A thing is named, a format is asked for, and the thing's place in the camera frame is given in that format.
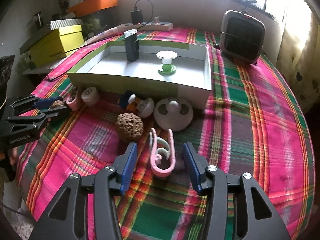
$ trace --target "power adapter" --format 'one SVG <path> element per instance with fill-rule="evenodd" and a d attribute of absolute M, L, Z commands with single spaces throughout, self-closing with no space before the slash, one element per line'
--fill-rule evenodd
<path fill-rule="evenodd" d="M 133 25 L 142 24 L 143 23 L 142 10 L 138 10 L 138 8 L 135 6 L 134 11 L 131 11 L 131 20 Z"/>

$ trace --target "silver screw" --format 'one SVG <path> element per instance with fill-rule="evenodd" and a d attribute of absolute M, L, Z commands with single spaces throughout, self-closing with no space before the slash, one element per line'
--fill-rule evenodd
<path fill-rule="evenodd" d="M 216 171 L 217 170 L 217 167 L 214 166 L 214 165 L 209 165 L 208 166 L 208 171 Z"/>
<path fill-rule="evenodd" d="M 70 175 L 70 179 L 78 179 L 78 177 L 79 177 L 79 174 L 78 174 L 78 173 L 72 173 L 72 174 Z"/>
<path fill-rule="evenodd" d="M 251 175 L 250 173 L 248 173 L 248 172 L 245 172 L 245 173 L 243 174 L 243 177 L 244 177 L 245 179 L 251 179 L 252 175 Z"/>
<path fill-rule="evenodd" d="M 114 171 L 115 168 L 113 166 L 107 166 L 104 169 L 111 172 L 111 171 Z"/>

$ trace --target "pink clip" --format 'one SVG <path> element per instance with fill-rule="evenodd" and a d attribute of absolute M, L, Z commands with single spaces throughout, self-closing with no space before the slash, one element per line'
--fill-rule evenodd
<path fill-rule="evenodd" d="M 151 170 L 153 174 L 160 178 L 166 178 L 171 174 L 173 171 L 175 165 L 176 165 L 176 155 L 174 151 L 174 142 L 173 142 L 173 133 L 172 130 L 168 130 L 169 137 L 167 143 L 165 140 L 157 136 L 156 130 L 154 128 L 151 128 L 151 131 L 149 132 L 149 150 L 150 150 L 150 165 Z M 159 148 L 158 149 L 158 143 L 165 146 L 165 148 Z M 164 153 L 166 155 L 167 159 L 170 158 L 170 167 L 166 170 L 160 169 L 157 164 L 161 162 L 162 156 L 159 154 L 159 152 Z"/>
<path fill-rule="evenodd" d="M 73 87 L 70 91 L 66 103 L 71 108 L 72 111 L 77 111 L 80 109 L 82 104 L 81 94 L 83 92 L 82 87 Z"/>

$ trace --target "patterned curtain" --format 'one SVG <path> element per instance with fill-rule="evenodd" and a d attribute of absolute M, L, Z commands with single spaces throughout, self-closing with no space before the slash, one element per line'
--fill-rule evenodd
<path fill-rule="evenodd" d="M 304 113 L 319 97 L 319 24 L 304 0 L 288 0 L 277 69 L 284 76 Z"/>

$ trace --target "plaid tablecloth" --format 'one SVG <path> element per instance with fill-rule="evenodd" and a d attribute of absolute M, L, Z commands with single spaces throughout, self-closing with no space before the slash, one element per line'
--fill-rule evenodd
<path fill-rule="evenodd" d="M 117 36 L 110 40 L 122 39 Z M 138 161 L 126 195 L 116 199 L 124 239 L 196 239 L 204 216 L 205 197 L 192 190 L 181 156 L 191 141 L 199 154 L 223 171 L 250 172 L 268 194 L 292 239 L 308 222 L 314 194 L 314 157 L 310 135 L 297 101 L 267 57 L 249 65 L 225 58 L 213 48 L 212 33 L 175 28 L 170 32 L 140 32 L 139 39 L 180 41 L 210 48 L 212 94 L 204 113 L 195 111 L 185 130 L 174 133 L 176 167 L 167 180 L 152 176 L 148 132 L 152 127 L 167 138 L 152 117 L 144 119 Z M 58 76 L 106 41 L 77 50 L 55 69 Z M 34 94 L 65 96 L 72 88 L 67 75 L 44 80 Z M 83 107 L 68 119 L 50 124 L 40 140 L 19 148 L 17 184 L 36 220 L 64 180 L 73 172 L 96 173 L 127 144 L 115 131 L 123 110 L 118 95 L 102 94 L 91 108 Z M 228 199 L 228 239 L 232 235 L 233 201 Z M 89 236 L 94 237 L 92 196 L 89 197 Z"/>

